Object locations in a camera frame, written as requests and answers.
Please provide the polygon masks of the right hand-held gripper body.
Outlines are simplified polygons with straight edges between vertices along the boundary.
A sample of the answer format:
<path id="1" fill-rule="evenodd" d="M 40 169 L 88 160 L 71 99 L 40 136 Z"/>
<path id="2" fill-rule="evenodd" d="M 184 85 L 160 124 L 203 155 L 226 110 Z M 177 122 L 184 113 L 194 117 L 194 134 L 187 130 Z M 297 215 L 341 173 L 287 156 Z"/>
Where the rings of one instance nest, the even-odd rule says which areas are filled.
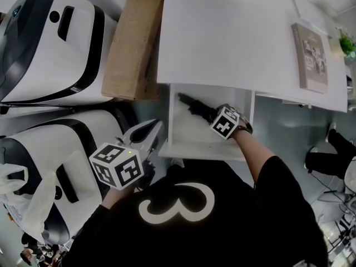
<path id="1" fill-rule="evenodd" d="M 244 130 L 253 133 L 253 128 L 249 120 L 237 109 L 229 104 L 221 105 L 217 108 L 217 117 L 210 128 L 222 139 L 227 140 L 235 131 Z"/>

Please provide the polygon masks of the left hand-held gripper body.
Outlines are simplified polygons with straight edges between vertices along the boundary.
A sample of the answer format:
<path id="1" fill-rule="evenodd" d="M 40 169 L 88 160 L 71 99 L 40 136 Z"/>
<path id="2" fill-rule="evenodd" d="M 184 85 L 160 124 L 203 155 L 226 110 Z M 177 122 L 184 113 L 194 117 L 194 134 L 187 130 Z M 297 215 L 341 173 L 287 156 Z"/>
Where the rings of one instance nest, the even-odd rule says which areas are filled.
<path id="1" fill-rule="evenodd" d="M 142 155 L 140 142 L 123 142 L 122 137 L 101 133 L 93 138 L 96 148 L 88 158 L 92 169 L 97 179 L 111 188 L 123 190 L 134 185 L 144 189 L 155 176 L 152 153 Z"/>

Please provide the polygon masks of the person's right forearm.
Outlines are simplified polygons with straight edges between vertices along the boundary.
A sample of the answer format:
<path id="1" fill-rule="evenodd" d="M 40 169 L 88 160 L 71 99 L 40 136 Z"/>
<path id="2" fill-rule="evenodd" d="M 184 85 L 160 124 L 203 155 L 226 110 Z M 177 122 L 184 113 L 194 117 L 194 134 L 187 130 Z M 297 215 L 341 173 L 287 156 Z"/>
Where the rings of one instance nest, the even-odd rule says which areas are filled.
<path id="1" fill-rule="evenodd" d="M 275 185 L 278 157 L 245 130 L 234 132 L 233 139 L 246 159 L 254 184 L 258 183 L 260 174 L 263 172 L 263 183 L 267 185 L 269 182 L 270 185 Z"/>

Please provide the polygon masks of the person's left forearm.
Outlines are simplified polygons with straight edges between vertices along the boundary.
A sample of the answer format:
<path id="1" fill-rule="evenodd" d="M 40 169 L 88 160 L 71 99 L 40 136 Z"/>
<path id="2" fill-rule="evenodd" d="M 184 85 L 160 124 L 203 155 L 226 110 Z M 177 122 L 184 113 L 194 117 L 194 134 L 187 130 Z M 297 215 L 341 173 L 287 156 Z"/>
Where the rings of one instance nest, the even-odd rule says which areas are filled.
<path id="1" fill-rule="evenodd" d="M 102 200 L 101 206 L 105 207 L 106 209 L 111 209 L 117 202 L 122 200 L 128 195 L 134 193 L 134 187 L 127 187 L 123 190 L 117 190 L 115 188 L 110 188 L 104 199 Z"/>

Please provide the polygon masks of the white desk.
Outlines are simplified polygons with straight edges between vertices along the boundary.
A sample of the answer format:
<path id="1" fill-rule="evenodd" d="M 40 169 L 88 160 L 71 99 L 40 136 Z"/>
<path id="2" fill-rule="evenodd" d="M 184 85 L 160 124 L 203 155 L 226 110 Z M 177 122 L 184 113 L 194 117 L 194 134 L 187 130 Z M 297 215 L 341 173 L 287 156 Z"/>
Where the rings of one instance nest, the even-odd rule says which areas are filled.
<path id="1" fill-rule="evenodd" d="M 300 88 L 295 23 L 322 39 L 327 93 Z M 345 63 L 329 44 L 336 33 L 333 17 L 311 0 L 164 0 L 157 80 L 265 92 L 345 112 Z"/>

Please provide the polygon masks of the white and black robot machine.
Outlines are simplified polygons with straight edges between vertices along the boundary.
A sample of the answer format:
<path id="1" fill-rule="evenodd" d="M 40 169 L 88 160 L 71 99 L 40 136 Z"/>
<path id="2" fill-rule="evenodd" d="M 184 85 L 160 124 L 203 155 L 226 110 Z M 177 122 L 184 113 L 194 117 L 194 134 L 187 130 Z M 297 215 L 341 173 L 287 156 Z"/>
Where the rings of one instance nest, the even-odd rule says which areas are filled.
<path id="1" fill-rule="evenodd" d="M 29 179 L 16 195 L 31 197 L 46 173 L 56 174 L 55 200 L 45 220 L 44 242 L 64 244 L 83 227 L 108 187 L 89 161 L 99 134 L 123 135 L 136 124 L 122 110 L 90 110 L 51 120 L 0 139 L 0 164 L 28 168 Z"/>
<path id="2" fill-rule="evenodd" d="M 0 23 L 0 103 L 104 103 L 117 23 L 88 0 L 17 0 Z"/>

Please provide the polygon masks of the long brown cardboard box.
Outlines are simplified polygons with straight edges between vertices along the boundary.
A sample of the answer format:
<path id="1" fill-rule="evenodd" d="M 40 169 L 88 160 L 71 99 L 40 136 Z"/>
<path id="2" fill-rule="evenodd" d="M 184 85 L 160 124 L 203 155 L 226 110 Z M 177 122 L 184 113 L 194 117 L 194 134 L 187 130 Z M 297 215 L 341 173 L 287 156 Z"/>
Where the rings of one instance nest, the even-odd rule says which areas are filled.
<path id="1" fill-rule="evenodd" d="M 156 100 L 156 77 L 149 73 L 161 26 L 164 0 L 127 0 L 115 34 L 101 93 L 123 100 Z"/>

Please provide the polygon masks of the white plastic bag blue print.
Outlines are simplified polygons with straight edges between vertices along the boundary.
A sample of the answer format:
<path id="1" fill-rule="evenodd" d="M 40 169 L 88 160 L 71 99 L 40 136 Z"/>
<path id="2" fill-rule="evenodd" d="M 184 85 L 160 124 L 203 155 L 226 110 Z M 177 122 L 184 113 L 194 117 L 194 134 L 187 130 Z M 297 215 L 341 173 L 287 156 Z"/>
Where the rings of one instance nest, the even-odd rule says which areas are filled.
<path id="1" fill-rule="evenodd" d="M 15 164 L 0 164 L 0 201 L 19 216 L 17 225 L 28 235 L 44 242 L 45 220 L 55 200 L 56 174 L 45 174 L 31 197 L 14 192 L 28 183 L 28 168 Z"/>

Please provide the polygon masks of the pink brown book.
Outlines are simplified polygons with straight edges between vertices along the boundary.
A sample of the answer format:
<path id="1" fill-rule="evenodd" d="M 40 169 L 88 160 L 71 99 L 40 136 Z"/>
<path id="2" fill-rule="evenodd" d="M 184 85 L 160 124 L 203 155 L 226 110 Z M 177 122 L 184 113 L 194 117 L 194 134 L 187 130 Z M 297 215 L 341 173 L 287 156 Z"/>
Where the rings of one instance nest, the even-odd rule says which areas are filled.
<path id="1" fill-rule="evenodd" d="M 298 59 L 300 88 L 327 93 L 327 62 L 321 37 L 299 23 L 292 24 L 291 30 Z"/>

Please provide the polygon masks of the person's black printed shirt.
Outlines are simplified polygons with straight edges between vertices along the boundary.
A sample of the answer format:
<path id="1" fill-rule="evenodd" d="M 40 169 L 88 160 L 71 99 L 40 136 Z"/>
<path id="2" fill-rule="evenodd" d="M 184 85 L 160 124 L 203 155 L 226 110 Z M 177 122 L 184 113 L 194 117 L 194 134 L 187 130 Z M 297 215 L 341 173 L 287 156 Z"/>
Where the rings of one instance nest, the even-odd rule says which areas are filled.
<path id="1" fill-rule="evenodd" d="M 328 267 L 314 212 L 271 157 L 251 187 L 223 161 L 188 160 L 84 224 L 62 267 Z"/>

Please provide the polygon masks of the small green potted plant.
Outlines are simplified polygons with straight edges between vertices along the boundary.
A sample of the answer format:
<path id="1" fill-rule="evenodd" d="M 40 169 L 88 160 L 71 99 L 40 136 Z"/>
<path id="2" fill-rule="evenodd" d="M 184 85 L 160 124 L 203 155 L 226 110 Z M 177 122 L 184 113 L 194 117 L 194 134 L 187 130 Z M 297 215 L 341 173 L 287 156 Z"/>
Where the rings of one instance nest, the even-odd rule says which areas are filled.
<path id="1" fill-rule="evenodd" d="M 353 36 L 348 35 L 347 30 L 344 27 L 339 28 L 339 43 L 340 47 L 348 58 L 356 58 L 356 41 Z"/>

